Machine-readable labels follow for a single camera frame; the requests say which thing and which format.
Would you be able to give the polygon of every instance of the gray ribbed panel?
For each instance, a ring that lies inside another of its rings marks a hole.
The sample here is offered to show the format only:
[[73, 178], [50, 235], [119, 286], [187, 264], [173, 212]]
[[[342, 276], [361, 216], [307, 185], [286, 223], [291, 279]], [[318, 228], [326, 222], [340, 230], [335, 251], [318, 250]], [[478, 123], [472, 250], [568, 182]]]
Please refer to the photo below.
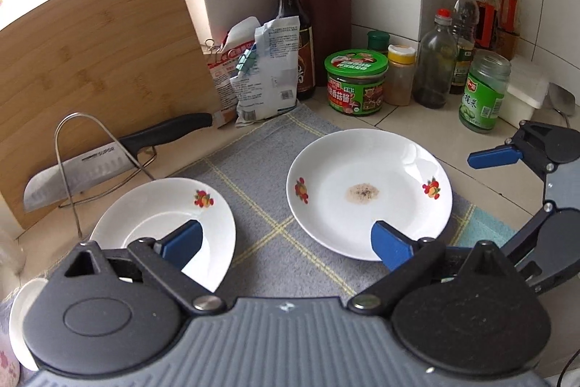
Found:
[[[280, 306], [295, 305], [289, 312]], [[476, 382], [449, 377], [404, 351], [379, 318], [338, 299], [240, 299], [233, 310], [194, 320], [177, 346], [139, 372], [109, 380], [48, 372], [33, 387], [544, 387], [528, 372]]]

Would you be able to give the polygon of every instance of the barcode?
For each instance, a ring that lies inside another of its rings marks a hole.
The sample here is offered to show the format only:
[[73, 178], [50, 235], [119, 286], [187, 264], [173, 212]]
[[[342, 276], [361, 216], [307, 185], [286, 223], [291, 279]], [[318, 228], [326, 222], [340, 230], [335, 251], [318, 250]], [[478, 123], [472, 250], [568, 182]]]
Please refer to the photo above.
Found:
[[491, 111], [491, 115], [490, 115], [490, 117], [492, 119], [497, 118], [498, 115], [500, 114], [500, 109], [502, 107], [503, 101], [504, 101], [504, 98], [503, 97], [501, 99], [496, 99], [495, 100], [494, 109]]
[[245, 122], [254, 122], [256, 121], [256, 111], [242, 111], [242, 120]]

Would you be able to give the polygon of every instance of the wooden cutting board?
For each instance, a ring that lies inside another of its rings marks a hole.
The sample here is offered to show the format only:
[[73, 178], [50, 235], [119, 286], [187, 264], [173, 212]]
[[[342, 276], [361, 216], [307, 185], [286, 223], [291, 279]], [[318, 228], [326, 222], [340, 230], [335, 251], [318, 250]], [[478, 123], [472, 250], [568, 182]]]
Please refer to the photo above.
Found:
[[[49, 0], [0, 30], [0, 193], [25, 229], [54, 208], [24, 213], [22, 196], [72, 112], [121, 137], [219, 109], [185, 0]], [[68, 159], [109, 141], [75, 119], [59, 143]]]

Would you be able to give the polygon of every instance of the white plate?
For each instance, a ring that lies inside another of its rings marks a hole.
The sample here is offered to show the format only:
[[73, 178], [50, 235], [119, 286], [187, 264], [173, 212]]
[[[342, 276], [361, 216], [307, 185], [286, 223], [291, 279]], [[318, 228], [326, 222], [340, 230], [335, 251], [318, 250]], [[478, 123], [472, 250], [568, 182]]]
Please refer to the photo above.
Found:
[[[199, 206], [199, 191], [209, 195], [205, 206]], [[204, 239], [182, 273], [214, 292], [234, 255], [236, 224], [225, 199], [203, 182], [170, 177], [140, 185], [111, 205], [91, 239], [104, 250], [126, 248], [145, 236], [161, 239], [188, 220], [201, 223]]]
[[[433, 179], [438, 197], [435, 188], [425, 194], [423, 187], [431, 188]], [[368, 129], [332, 133], [308, 145], [290, 167], [286, 196], [308, 235], [367, 261], [380, 260], [370, 245], [376, 221], [412, 239], [436, 238], [452, 204], [449, 179], [433, 155], [404, 137]]]
[[36, 362], [34, 362], [33, 355], [30, 354], [26, 343], [24, 343], [22, 326], [24, 324], [24, 317], [47, 282], [47, 279], [38, 277], [24, 284], [16, 295], [10, 310], [10, 319], [8, 321], [10, 344], [20, 364], [30, 371], [38, 371], [38, 367]]

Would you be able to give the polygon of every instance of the countertop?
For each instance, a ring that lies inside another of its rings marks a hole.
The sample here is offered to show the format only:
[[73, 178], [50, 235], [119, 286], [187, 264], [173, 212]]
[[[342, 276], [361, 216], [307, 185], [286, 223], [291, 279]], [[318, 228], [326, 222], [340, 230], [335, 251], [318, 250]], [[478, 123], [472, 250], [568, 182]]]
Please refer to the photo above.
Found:
[[[450, 96], [447, 105], [437, 111], [412, 103], [408, 107], [385, 104], [382, 110], [364, 118], [346, 116], [331, 109], [326, 102], [326, 89], [318, 88], [305, 104], [324, 119], [342, 129], [378, 128], [398, 133], [417, 142], [442, 162], [455, 192], [478, 207], [518, 229], [540, 208], [542, 183], [524, 164], [490, 170], [468, 167], [467, 156], [472, 151], [503, 144], [515, 133], [515, 128], [498, 120], [489, 135], [468, 130], [457, 117], [461, 96]], [[534, 120], [564, 125], [554, 111], [540, 110]], [[571, 119], [572, 127], [580, 129], [580, 115]], [[156, 178], [166, 177], [250, 132], [255, 126], [236, 128], [228, 124], [220, 129], [204, 129], [174, 143], [158, 148], [157, 160], [148, 168]], [[86, 196], [106, 190], [117, 180], [108, 181], [86, 193]], [[95, 202], [80, 205], [79, 218], [83, 235], [88, 236], [100, 216], [121, 195], [147, 181], [138, 175], [130, 183]], [[18, 238], [27, 254], [20, 276], [5, 268], [0, 271], [2, 296], [5, 297], [28, 280], [42, 274], [62, 258], [78, 241], [73, 214], [70, 209], [55, 209]], [[552, 318], [552, 339], [540, 364], [540, 373], [553, 375], [580, 347], [573, 342], [580, 339], [580, 280], [573, 278], [566, 284], [541, 296]]]

